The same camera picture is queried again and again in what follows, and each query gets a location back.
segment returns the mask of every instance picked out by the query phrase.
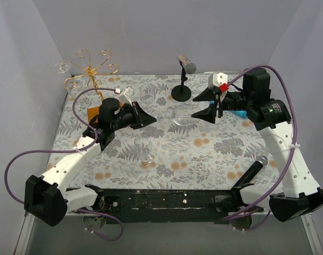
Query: microphone stand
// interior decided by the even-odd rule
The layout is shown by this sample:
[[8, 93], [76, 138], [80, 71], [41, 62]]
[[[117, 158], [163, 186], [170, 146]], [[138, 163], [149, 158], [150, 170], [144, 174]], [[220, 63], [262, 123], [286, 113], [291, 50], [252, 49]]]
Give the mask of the microphone stand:
[[181, 84], [172, 89], [171, 96], [178, 102], [185, 102], [190, 99], [191, 90], [184, 85], [184, 82], [188, 80], [188, 77], [186, 77], [185, 68], [183, 67], [182, 62], [179, 61], [179, 63], [182, 66]]

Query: white wall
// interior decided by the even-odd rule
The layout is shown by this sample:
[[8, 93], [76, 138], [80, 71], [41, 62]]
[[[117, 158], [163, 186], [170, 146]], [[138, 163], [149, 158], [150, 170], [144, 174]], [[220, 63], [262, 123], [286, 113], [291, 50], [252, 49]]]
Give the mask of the white wall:
[[[269, 64], [283, 76], [298, 124], [298, 142], [312, 174], [323, 188], [323, 0], [304, 0]], [[280, 86], [273, 96], [283, 97]], [[313, 213], [323, 247], [323, 207]]]
[[113, 51], [120, 74], [180, 73], [267, 63], [302, 0], [33, 0], [64, 58], [75, 47]]
[[[23, 223], [23, 205], [4, 187], [6, 164], [16, 154], [53, 143], [65, 97], [54, 64], [62, 59], [32, 0], [0, 0], [0, 254], [13, 254]], [[46, 169], [48, 155], [24, 156], [10, 171], [21, 199], [31, 174]]]

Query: handheld microphone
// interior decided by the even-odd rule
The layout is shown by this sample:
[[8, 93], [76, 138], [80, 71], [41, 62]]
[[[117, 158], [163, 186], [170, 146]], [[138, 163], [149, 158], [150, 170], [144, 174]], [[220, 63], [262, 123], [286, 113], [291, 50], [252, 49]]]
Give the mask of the handheld microphone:
[[234, 187], [238, 187], [242, 184], [246, 184], [252, 181], [252, 179], [258, 174], [258, 172], [268, 165], [268, 158], [266, 156], [258, 156], [256, 161], [249, 167], [249, 169], [243, 174], [243, 176], [235, 183]]
[[178, 55], [178, 61], [182, 62], [182, 65], [185, 69], [185, 73], [187, 74], [193, 74], [196, 72], [196, 65], [194, 63], [192, 63], [187, 57], [185, 57], [184, 55], [180, 54]]

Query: floral tablecloth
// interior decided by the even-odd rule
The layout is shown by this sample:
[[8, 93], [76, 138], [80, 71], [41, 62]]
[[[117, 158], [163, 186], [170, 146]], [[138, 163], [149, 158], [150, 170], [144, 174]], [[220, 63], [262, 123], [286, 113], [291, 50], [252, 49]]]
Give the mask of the floral tablecloth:
[[[188, 75], [186, 85], [192, 90], [191, 99], [201, 93], [208, 83], [209, 74]], [[72, 94], [86, 87], [79, 78]], [[139, 102], [142, 84], [155, 87], [156, 100], [142, 108], [151, 113], [154, 109], [169, 114], [174, 107], [183, 104], [171, 97], [171, 90], [180, 84], [180, 75], [114, 75], [98, 76], [103, 87], [135, 89], [133, 100]], [[241, 80], [235, 84], [242, 87]], [[105, 97], [112, 92], [103, 91]], [[70, 149], [77, 142], [83, 126], [72, 113], [73, 98], [69, 96], [58, 125], [54, 149]], [[196, 104], [189, 100], [186, 103]], [[76, 111], [87, 121], [87, 109], [99, 106], [100, 97], [94, 91], [81, 97]], [[201, 109], [207, 103], [199, 103]], [[146, 134], [153, 142], [155, 162], [142, 167], [136, 159], [134, 138]], [[264, 140], [249, 120], [230, 112], [216, 120], [216, 124], [200, 121], [189, 126], [177, 126], [171, 120], [155, 123], [143, 129], [126, 128], [117, 131], [115, 139], [99, 156], [94, 158], [72, 181], [71, 188], [92, 183], [101, 188], [120, 189], [230, 189], [254, 162], [255, 156], [265, 155], [269, 164], [255, 177], [254, 182], [270, 187], [278, 178], [276, 163], [269, 154]], [[51, 154], [47, 169], [64, 155]]]

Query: gold wire tree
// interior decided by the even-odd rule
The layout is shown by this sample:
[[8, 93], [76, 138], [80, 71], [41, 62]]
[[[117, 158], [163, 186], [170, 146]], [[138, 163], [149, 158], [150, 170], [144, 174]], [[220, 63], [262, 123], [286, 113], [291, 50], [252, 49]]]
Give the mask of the gold wire tree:
[[[89, 87], [90, 81], [92, 81], [94, 88], [100, 88], [103, 83], [100, 80], [96, 80], [95, 75], [110, 75], [110, 74], [114, 74], [114, 73], [118, 72], [118, 70], [119, 70], [119, 67], [118, 67], [117, 64], [110, 64], [110, 65], [108, 65], [108, 69], [115, 70], [114, 72], [110, 72], [110, 73], [98, 73], [98, 69], [103, 64], [105, 64], [106, 61], [108, 61], [110, 59], [110, 57], [112, 56], [112, 52], [109, 49], [104, 49], [104, 50], [102, 50], [100, 52], [100, 56], [107, 56], [107, 58], [100, 65], [98, 65], [97, 67], [93, 67], [92, 66], [92, 63], [91, 63], [91, 52], [89, 52], [89, 50], [87, 50], [87, 49], [75, 49], [72, 52], [72, 55], [74, 57], [84, 57], [85, 54], [88, 55], [88, 66], [86, 68], [82, 68], [81, 66], [75, 64], [72, 61], [63, 61], [63, 62], [57, 63], [55, 65], [55, 70], [58, 73], [65, 73], [65, 72], [67, 72], [72, 67], [72, 65], [76, 66], [77, 68], [79, 68], [83, 72], [82, 75], [76, 75], [74, 77], [67, 78], [64, 81], [63, 86], [68, 91], [70, 91], [71, 89], [75, 88], [78, 85], [78, 82], [75, 79], [76, 78], [80, 78], [80, 77], [85, 77], [85, 78], [88, 77], [88, 82], [87, 82], [87, 87], [88, 88], [90, 88]], [[95, 92], [98, 95], [100, 95], [100, 99], [101, 99], [101, 101], [103, 101], [104, 100], [103, 94], [100, 91], [98, 91], [98, 90], [95, 90]]]

